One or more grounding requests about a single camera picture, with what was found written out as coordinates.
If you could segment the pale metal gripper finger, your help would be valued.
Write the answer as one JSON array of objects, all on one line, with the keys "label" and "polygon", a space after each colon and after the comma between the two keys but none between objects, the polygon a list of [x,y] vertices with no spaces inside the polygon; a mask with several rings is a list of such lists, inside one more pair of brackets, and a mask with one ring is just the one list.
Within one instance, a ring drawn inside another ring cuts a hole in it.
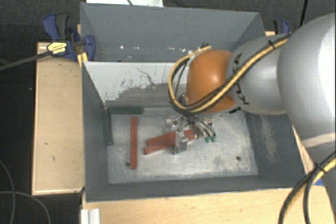
[{"label": "pale metal gripper finger", "polygon": [[179,118],[165,118],[164,131],[165,133],[175,133],[182,130],[181,120]]},{"label": "pale metal gripper finger", "polygon": [[172,154],[179,154],[187,150],[188,138],[183,131],[176,132],[175,135],[175,145],[172,149]]}]

